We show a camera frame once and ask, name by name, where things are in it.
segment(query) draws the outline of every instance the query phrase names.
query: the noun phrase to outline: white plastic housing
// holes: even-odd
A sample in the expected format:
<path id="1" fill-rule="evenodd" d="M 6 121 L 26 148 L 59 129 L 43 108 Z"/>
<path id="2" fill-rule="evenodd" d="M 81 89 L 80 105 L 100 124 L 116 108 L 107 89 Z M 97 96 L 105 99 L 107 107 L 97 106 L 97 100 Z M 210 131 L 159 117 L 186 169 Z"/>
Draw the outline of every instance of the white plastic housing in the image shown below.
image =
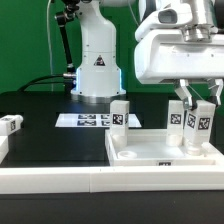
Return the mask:
<path id="1" fill-rule="evenodd" d="M 111 97 L 125 94 L 116 64 L 116 29 L 100 13 L 99 1 L 80 2 L 77 13 L 82 30 L 82 64 L 77 69 L 74 95 Z"/>
<path id="2" fill-rule="evenodd" d="M 127 145 L 129 101 L 114 100 L 110 104 L 110 134 L 118 148 Z"/>
<path id="3" fill-rule="evenodd" d="M 187 43 L 181 30 L 152 30 L 135 49 L 135 73 L 143 84 L 166 79 L 222 78 L 224 36 L 210 43 Z"/>
<path id="4" fill-rule="evenodd" d="M 161 23 L 159 21 L 159 13 L 173 10 L 177 13 L 176 23 Z M 138 27 L 135 32 L 135 39 L 141 41 L 152 29 L 168 29 L 182 27 L 193 19 L 191 7 L 189 4 L 177 4 L 173 7 L 162 9 L 151 13 Z"/>
<path id="5" fill-rule="evenodd" d="M 6 115 L 0 118 L 0 163 L 9 151 L 8 135 L 21 128 L 23 117 L 20 115 Z"/>
<path id="6" fill-rule="evenodd" d="M 142 21 L 142 18 L 145 14 L 145 11 L 146 11 L 146 2 L 147 0 L 139 0 L 139 3 L 138 3 L 138 8 L 139 8 L 139 16 L 140 16 L 140 20 Z M 167 7 L 168 5 L 170 5 L 172 2 L 172 4 L 180 4 L 180 0 L 156 0 L 155 1 L 155 4 L 156 4 L 156 10 L 161 10 L 165 7 Z"/>

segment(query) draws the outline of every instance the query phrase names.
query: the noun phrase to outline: white tray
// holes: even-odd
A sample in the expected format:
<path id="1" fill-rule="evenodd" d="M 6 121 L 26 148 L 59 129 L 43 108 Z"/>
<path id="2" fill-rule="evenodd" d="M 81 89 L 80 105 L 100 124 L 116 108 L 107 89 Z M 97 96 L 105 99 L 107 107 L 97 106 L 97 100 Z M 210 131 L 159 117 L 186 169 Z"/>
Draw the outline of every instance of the white tray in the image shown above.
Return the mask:
<path id="1" fill-rule="evenodd" d="M 200 156 L 190 156 L 186 148 L 166 145 L 166 129 L 129 130 L 127 146 L 114 146 L 106 130 L 106 150 L 111 166 L 196 166 L 224 165 L 224 156 L 210 143 L 204 143 Z"/>

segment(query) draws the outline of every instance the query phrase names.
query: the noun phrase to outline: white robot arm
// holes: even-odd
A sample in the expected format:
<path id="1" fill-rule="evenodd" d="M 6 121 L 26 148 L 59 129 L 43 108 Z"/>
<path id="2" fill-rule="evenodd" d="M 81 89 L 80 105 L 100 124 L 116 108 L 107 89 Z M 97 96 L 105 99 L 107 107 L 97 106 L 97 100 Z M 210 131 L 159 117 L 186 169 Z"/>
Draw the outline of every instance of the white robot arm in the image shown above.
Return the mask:
<path id="1" fill-rule="evenodd" d="M 72 17 L 79 19 L 82 32 L 82 63 L 75 71 L 76 87 L 71 90 L 72 99 L 105 103 L 124 96 L 126 91 L 121 87 L 121 70 L 116 64 L 116 29 L 102 16 L 100 7 L 122 7 L 128 3 L 132 4 L 135 0 L 63 2 L 75 2 L 78 9 L 73 11 Z M 67 64 L 68 67 L 73 66 L 71 60 L 67 60 Z"/>
<path id="2" fill-rule="evenodd" d="M 217 34 L 211 0 L 140 0 L 142 23 L 135 36 L 135 71 L 143 84 L 175 83 L 185 109 L 195 104 L 191 82 L 208 82 L 211 98 L 220 105 L 223 88 L 224 36 Z"/>

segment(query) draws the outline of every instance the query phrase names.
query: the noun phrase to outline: green wall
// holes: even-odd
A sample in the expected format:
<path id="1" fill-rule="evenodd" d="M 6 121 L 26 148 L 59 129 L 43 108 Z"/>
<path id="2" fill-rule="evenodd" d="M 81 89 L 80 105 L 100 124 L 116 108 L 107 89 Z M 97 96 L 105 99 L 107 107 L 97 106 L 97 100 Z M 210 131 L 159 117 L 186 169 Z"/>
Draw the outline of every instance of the green wall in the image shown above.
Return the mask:
<path id="1" fill-rule="evenodd" d="M 66 62 L 59 28 L 54 15 L 63 10 L 60 0 L 51 4 L 51 36 L 54 73 L 66 70 Z M 28 81 L 50 75 L 49 53 L 46 31 L 48 0 L 1 0 L 0 7 L 0 92 L 14 91 Z M 137 4 L 133 5 L 137 15 Z M 141 85 L 134 74 L 134 32 L 136 25 L 128 7 L 103 8 L 104 17 L 117 28 L 117 64 L 122 69 L 124 88 L 129 92 L 172 91 L 172 86 Z M 81 33 L 79 21 L 67 25 L 68 36 L 76 67 L 81 63 Z M 49 86 L 35 86 L 30 90 L 51 90 Z M 54 90 L 61 90 L 62 85 Z"/>

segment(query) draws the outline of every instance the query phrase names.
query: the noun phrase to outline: black cable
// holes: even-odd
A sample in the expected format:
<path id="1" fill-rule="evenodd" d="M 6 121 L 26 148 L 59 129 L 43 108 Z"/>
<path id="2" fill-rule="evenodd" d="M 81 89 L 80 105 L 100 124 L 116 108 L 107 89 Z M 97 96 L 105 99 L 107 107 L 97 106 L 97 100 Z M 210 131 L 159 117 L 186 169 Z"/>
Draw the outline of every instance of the black cable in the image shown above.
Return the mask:
<path id="1" fill-rule="evenodd" d="M 70 47 L 69 47 L 69 43 L 68 43 L 68 37 L 67 37 L 67 32 L 66 32 L 65 26 L 60 26 L 59 28 L 60 28 L 60 32 L 61 32 L 62 41 L 63 41 L 67 65 L 68 66 L 73 65 L 72 55 L 71 55 L 71 51 L 70 51 Z"/>
<path id="2" fill-rule="evenodd" d="M 35 83 L 30 83 L 29 85 L 26 86 L 26 89 L 29 86 L 33 86 L 33 85 L 44 85 L 44 84 L 64 84 L 64 82 L 35 82 Z"/>
<path id="3" fill-rule="evenodd" d="M 17 91 L 23 92 L 27 87 L 30 85 L 34 85 L 35 83 L 46 80 L 46 79 L 54 79 L 54 78 L 63 78 L 63 75 L 53 75 L 53 76 L 42 76 L 36 79 L 33 79 L 32 81 L 28 82 L 27 84 L 21 86 Z"/>

